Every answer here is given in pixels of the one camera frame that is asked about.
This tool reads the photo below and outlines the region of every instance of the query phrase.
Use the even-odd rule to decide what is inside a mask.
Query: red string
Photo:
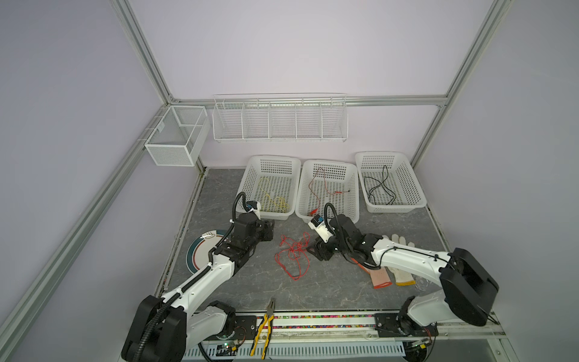
[[[307,244],[310,242],[310,235],[307,232],[303,233],[303,240],[304,240],[303,243],[302,242],[296,242],[294,239],[287,237],[286,235],[282,235],[280,246],[282,246],[285,243],[285,244],[288,244],[289,248],[277,252],[276,255],[273,257],[275,259],[275,261],[280,265],[280,267],[287,273],[287,275],[289,275],[290,278],[292,278],[294,280],[299,280],[302,276],[304,276],[307,273],[307,270],[310,268],[310,260],[307,258],[306,250],[305,250],[307,247]],[[280,254],[283,253],[284,251],[288,252],[288,258],[289,259],[295,260],[298,263],[299,274],[297,276],[290,274],[290,272],[287,271],[287,269],[285,268],[285,265],[283,265],[281,263]],[[303,254],[303,256],[305,256],[306,260],[307,260],[307,268],[303,274],[302,274],[302,267],[299,264],[299,259],[301,257],[301,254]]]

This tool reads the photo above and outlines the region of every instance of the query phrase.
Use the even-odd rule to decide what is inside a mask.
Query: wire rack
[[[172,105],[145,147],[159,166],[194,166],[209,128],[205,107]]]
[[[215,96],[213,136],[219,142],[345,141],[344,94]]]

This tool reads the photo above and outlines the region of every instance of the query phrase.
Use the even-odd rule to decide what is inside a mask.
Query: white plastic basket
[[[295,211],[301,165],[297,158],[253,156],[237,193],[245,192],[247,201],[259,201],[262,218],[287,220]],[[245,212],[241,201],[236,210]]]
[[[322,215],[327,202],[331,202],[339,214],[358,222],[360,201],[356,167],[351,163],[336,161],[305,161],[299,181],[298,206],[295,214],[304,222],[309,222],[312,219],[311,212],[318,209],[316,213]]]
[[[145,147],[158,166],[195,166],[210,127],[205,107],[172,105]]]
[[[369,191],[382,181],[382,170],[386,187],[395,195],[393,200],[382,187],[377,187],[372,196]],[[417,207],[426,206],[426,198],[414,175],[406,156],[399,152],[360,152],[356,154],[356,166],[360,184],[366,201],[366,208],[371,213],[407,213]]]

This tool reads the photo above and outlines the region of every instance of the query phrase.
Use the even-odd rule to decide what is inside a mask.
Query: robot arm
[[[236,217],[240,199],[246,213]],[[233,203],[232,226],[209,251],[207,266],[161,298],[150,295],[139,304],[121,352],[124,360],[177,362],[186,345],[215,334],[233,334],[235,308],[215,301],[194,313],[218,286],[239,271],[259,242],[273,239],[274,223],[261,220],[259,209],[259,202],[246,202],[245,193],[240,192]]]
[[[363,235],[350,218],[337,215],[329,222],[328,208],[310,222],[319,238],[307,250],[319,260],[329,260],[334,253],[356,260],[369,269],[390,266],[431,280],[442,290],[424,297],[411,297],[402,306],[393,334],[416,335],[425,326],[443,320],[460,318],[474,326],[484,326],[499,286],[466,250],[452,253],[401,246],[386,236]]]

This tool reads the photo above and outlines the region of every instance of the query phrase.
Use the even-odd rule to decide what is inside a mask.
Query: yellow pliers
[[[272,322],[273,322],[273,310],[276,308],[276,299],[272,298],[267,305],[267,309],[265,310],[265,315],[263,315],[263,320],[257,328],[257,333],[255,334],[254,343],[251,346],[250,356],[255,354],[255,348],[257,348],[257,341],[259,340],[259,336],[261,335],[261,331],[267,324],[267,337],[265,339],[265,346],[263,346],[263,352],[261,354],[261,359],[265,359],[265,353],[267,352],[267,346],[269,345],[269,339],[272,336]]]

